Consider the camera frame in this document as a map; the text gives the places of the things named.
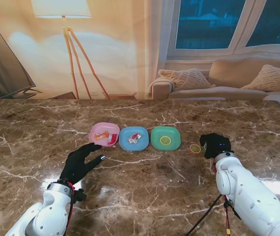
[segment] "knit pillow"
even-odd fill
[[[159,70],[159,75],[173,81],[175,90],[185,89],[208,89],[216,85],[211,85],[199,69],[193,68],[189,70]]]
[[[280,92],[280,68],[264,65],[258,76],[242,89],[256,89],[262,91]]]

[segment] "candy wrapper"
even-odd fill
[[[109,132],[106,130],[103,133],[98,133],[94,135],[95,140],[104,139],[109,137]]]
[[[138,140],[142,137],[139,133],[133,134],[131,138],[128,140],[130,144],[137,144]]]
[[[117,134],[109,134],[107,145],[114,144],[117,139]]]

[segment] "green plate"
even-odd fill
[[[171,139],[169,145],[163,145],[160,142],[160,138],[163,136],[168,136]],[[162,151],[174,151],[179,148],[181,139],[178,129],[168,126],[158,126],[155,127],[151,132],[151,143],[153,147]]]

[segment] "lamp leg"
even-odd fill
[[[91,64],[90,59],[88,58],[86,52],[84,51],[84,49],[83,49],[81,43],[80,43],[79,40],[76,38],[76,36],[75,36],[75,34],[74,34],[74,31],[72,30],[72,28],[69,28],[69,31],[70,31],[72,37],[74,38],[74,40],[76,41],[77,45],[79,45],[79,47],[80,47],[80,49],[81,49],[83,55],[85,56],[85,59],[87,60],[87,63],[88,63],[89,66],[90,66],[90,69],[91,69],[91,71],[92,71],[94,77],[95,77],[96,80],[98,81],[98,83],[99,83],[101,89],[104,91],[106,97],[107,97],[108,99],[110,99],[108,93],[106,92],[105,88],[104,88],[103,85],[101,84],[101,81],[100,81],[99,78],[97,77],[97,75],[96,75],[96,73],[95,73],[95,71],[94,71],[94,68],[93,68],[93,66],[92,66],[92,64]]]
[[[72,73],[72,78],[73,78],[73,84],[74,84],[76,99],[80,99],[80,98],[79,98],[79,92],[77,91],[76,80],[75,80],[75,75],[74,75],[71,48],[70,48],[70,44],[69,44],[69,41],[68,41],[67,36],[66,36],[65,29],[63,29],[63,35],[64,35],[64,38],[65,38],[67,51],[68,51],[68,53],[69,53],[70,65],[71,65],[71,73]]]
[[[91,97],[90,91],[89,91],[89,89],[88,89],[88,87],[87,87],[87,84],[86,84],[85,79],[84,79],[84,76],[83,76],[83,72],[82,72],[82,69],[81,69],[79,57],[77,56],[77,53],[76,53],[76,50],[75,50],[73,41],[72,41],[72,39],[71,39],[71,37],[70,37],[70,35],[69,35],[69,33],[68,33],[68,30],[69,30],[69,28],[66,28],[66,29],[65,29],[65,31],[66,31],[66,36],[67,36],[67,38],[68,38],[68,40],[69,40],[69,42],[70,42],[70,44],[71,44],[71,46],[72,46],[73,53],[74,53],[75,58],[76,58],[77,66],[78,66],[78,68],[79,68],[79,72],[80,72],[80,75],[81,75],[81,78],[82,78],[84,87],[85,87],[85,89],[86,89],[86,92],[87,92],[87,94],[88,94],[90,100],[91,100],[92,97]]]

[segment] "lamp shade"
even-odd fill
[[[39,18],[90,18],[86,0],[31,0],[36,17]]]

